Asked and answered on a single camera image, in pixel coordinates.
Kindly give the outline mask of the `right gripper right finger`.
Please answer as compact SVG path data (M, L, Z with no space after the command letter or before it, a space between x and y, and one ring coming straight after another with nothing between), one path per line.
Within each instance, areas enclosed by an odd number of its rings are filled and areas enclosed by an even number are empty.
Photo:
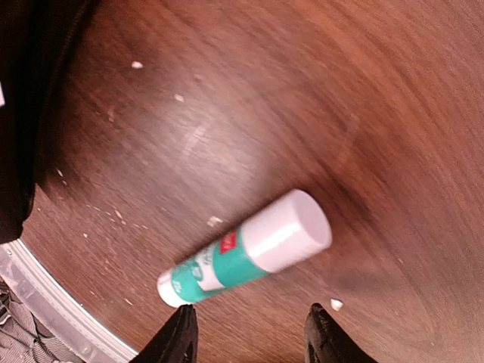
M356 344L319 303L311 305L304 332L305 362L377 363Z

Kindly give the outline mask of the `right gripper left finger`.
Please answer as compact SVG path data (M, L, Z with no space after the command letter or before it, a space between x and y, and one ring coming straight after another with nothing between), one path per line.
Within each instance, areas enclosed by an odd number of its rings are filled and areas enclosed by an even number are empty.
M130 363L193 363L197 361L195 308L180 306Z

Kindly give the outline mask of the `white marker teal label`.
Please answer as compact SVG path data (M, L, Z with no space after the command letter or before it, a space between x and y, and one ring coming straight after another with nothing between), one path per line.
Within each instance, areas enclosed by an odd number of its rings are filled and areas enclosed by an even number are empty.
M278 273L327 249L331 242L323 209L305 191L295 189L161 274L158 294L174 308L195 304Z

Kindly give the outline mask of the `black student bag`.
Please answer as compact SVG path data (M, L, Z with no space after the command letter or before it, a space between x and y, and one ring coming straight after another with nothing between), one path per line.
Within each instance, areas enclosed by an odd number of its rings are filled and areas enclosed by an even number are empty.
M35 197L39 124L94 1L1 3L1 242L18 239Z

